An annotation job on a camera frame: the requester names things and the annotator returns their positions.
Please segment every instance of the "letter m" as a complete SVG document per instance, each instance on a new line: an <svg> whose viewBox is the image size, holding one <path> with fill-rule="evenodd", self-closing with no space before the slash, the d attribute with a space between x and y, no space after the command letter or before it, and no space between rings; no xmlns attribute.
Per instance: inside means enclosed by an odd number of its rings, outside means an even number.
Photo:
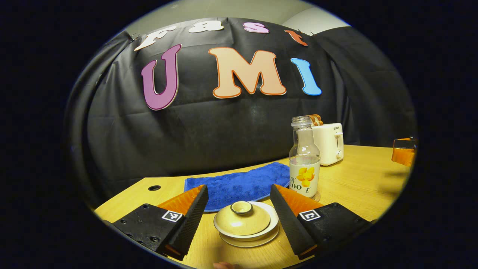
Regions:
<svg viewBox="0 0 478 269"><path fill-rule="evenodd" d="M260 91L266 95L283 95L285 87L275 66L275 54L265 50L258 50L249 63L235 49L217 47L209 50L209 54L216 56L218 87L213 90L217 98L232 98L241 94L240 87L234 84L234 75L250 94L255 93L259 76L262 76Z"/></svg>

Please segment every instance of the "bottle label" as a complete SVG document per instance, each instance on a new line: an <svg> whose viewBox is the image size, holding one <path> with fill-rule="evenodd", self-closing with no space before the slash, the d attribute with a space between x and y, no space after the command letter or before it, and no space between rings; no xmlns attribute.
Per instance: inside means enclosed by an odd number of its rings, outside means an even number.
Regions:
<svg viewBox="0 0 478 269"><path fill-rule="evenodd" d="M319 183L320 161L311 165L290 164L289 188L306 197L312 197L317 192Z"/></svg>

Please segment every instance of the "toaster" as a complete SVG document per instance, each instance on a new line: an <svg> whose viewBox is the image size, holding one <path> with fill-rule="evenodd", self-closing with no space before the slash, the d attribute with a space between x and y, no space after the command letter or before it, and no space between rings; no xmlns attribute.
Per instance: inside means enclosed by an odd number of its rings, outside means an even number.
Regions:
<svg viewBox="0 0 478 269"><path fill-rule="evenodd" d="M344 158L344 133L342 124L329 123L312 126L314 144L320 150L320 165L328 166Z"/></svg>

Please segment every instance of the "blue cloth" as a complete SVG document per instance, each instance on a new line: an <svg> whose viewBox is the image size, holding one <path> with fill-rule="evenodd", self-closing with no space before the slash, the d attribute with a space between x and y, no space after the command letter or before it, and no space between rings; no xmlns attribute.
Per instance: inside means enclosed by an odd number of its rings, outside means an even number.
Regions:
<svg viewBox="0 0 478 269"><path fill-rule="evenodd" d="M184 191L206 184L209 194L204 212L216 212L237 201L257 201L271 194L271 185L289 185L289 167L271 163L249 172L217 177L188 178Z"/></svg>

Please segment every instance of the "blue letter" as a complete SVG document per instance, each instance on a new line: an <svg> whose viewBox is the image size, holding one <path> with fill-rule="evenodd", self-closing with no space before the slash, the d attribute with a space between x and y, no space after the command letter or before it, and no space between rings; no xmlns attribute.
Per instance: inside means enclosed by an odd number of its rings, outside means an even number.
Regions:
<svg viewBox="0 0 478 269"><path fill-rule="evenodd" d="M293 62L297 68L299 69L300 75L302 76L302 80L304 81L304 87L302 90L307 95L321 95L322 90L317 86L315 83L314 76L310 71L310 64L306 60L292 58L291 62Z"/></svg>

